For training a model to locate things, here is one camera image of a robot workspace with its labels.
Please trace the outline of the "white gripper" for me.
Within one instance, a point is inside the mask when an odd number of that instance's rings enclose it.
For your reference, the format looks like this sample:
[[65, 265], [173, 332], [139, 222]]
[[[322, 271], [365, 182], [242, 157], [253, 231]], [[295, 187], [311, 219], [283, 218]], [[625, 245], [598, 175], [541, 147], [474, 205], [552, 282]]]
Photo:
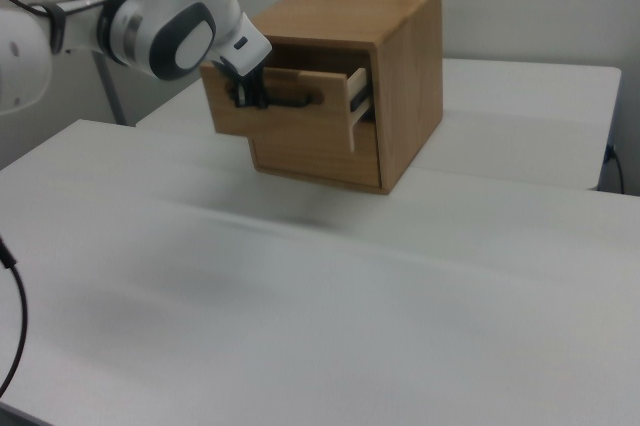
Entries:
[[231, 81], [228, 96], [234, 101], [236, 108], [268, 107], [264, 69], [258, 67], [271, 51], [269, 40], [244, 12], [229, 32], [214, 40], [212, 61], [216, 69]]

